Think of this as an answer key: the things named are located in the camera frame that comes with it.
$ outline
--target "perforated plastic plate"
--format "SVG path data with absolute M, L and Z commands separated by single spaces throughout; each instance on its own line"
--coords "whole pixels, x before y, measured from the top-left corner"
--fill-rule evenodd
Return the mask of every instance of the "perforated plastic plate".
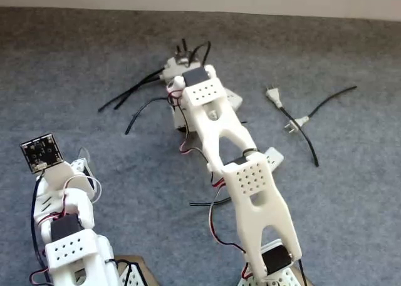
M 241 188 L 242 194 L 251 196 L 266 187 L 267 175 L 266 162 L 251 160 L 239 167 L 235 183 Z
M 208 79 L 203 83 L 186 87 L 184 91 L 191 104 L 194 106 L 201 106 L 221 96 L 227 96 L 218 78 Z
M 125 283 L 125 278 L 127 277 L 128 268 L 129 267 L 127 266 L 119 278 L 120 285 L 124 285 Z M 132 272 L 128 277 L 128 286 L 145 286 L 145 283 L 142 281 L 142 277 L 139 274 L 137 266 L 133 264 L 131 265 L 131 268 Z
M 242 278 L 237 286 L 301 286 L 290 268 L 270 275 L 269 279 L 271 281 L 267 283 L 258 283 L 254 277 L 247 280 Z
M 45 249 L 49 269 L 54 270 L 97 253 L 96 238 L 93 230 L 86 229 L 47 244 Z

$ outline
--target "electrical plug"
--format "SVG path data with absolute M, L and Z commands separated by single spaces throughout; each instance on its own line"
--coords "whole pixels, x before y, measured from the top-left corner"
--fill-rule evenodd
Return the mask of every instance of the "electrical plug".
M 307 123 L 309 121 L 309 116 L 304 116 L 301 118 L 297 118 L 295 119 L 295 121 L 297 122 L 297 124 L 299 126 L 303 126 L 305 123 Z M 296 126 L 295 122 L 293 120 L 290 120 L 288 122 L 288 124 L 284 127 L 286 130 L 288 130 L 288 133 L 291 134 L 292 132 L 297 132 L 299 131 L 299 128 Z
M 271 84 L 266 87 L 266 97 L 269 98 L 277 107 L 280 109 L 283 104 L 280 101 L 280 94 L 277 87 L 273 87 Z

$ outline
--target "robotic arm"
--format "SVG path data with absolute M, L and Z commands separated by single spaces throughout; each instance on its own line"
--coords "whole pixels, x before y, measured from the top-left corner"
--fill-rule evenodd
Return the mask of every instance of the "robotic arm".
M 37 273 L 50 273 L 54 286 L 127 286 L 128 281 L 146 285 L 136 263 L 118 275 L 110 242 L 92 230 L 92 203 L 102 188 L 86 158 L 65 162 L 51 134 L 25 142 L 21 149 L 31 171 L 40 175 L 33 219 L 41 231 L 48 267 Z M 37 285 L 34 276 L 30 282 Z
M 170 96 L 173 92 L 182 93 L 177 104 L 187 118 L 189 131 L 199 135 L 207 168 L 225 180 L 236 210 L 237 233 L 246 251 L 244 258 L 254 278 L 267 282 L 284 270 L 288 274 L 288 267 L 301 258 L 291 215 L 274 184 L 266 156 L 258 152 L 248 130 L 238 120 L 216 71 L 211 65 L 188 71 L 175 77 L 167 91 Z M 223 164 L 220 137 L 231 140 L 244 152 L 243 156 Z M 263 229 L 268 226 L 281 239 L 261 246 Z

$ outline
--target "gray carpet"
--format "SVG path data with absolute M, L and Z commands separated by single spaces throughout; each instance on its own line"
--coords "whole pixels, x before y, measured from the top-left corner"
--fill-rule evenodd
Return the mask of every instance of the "gray carpet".
M 164 94 L 144 87 L 119 111 L 96 109 L 161 67 L 181 37 L 210 39 L 209 62 L 244 98 L 238 111 L 261 150 L 285 161 L 274 173 L 289 205 L 303 262 L 315 285 L 399 285 L 401 279 L 401 23 L 224 13 L 0 9 L 1 285 L 28 285 L 38 269 L 29 232 L 34 177 L 19 143 L 53 132 L 67 161 L 91 152 L 103 196 L 95 230 L 115 253 L 144 256 L 162 285 L 235 285 L 241 254 L 216 244 L 207 210 L 204 160 L 181 156 L 182 135 Z M 320 158 L 315 168 L 300 135 L 266 101 L 278 84 L 285 107 L 304 116 L 346 86 L 305 126 Z M 234 157 L 224 143 L 222 154 Z M 231 204 L 216 228 L 237 240 Z

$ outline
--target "circuit board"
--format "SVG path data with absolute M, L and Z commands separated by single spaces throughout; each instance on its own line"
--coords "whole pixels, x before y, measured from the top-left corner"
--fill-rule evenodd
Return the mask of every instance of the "circuit board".
M 32 173 L 63 162 L 63 157 L 52 134 L 24 142 L 20 144 L 20 147 Z

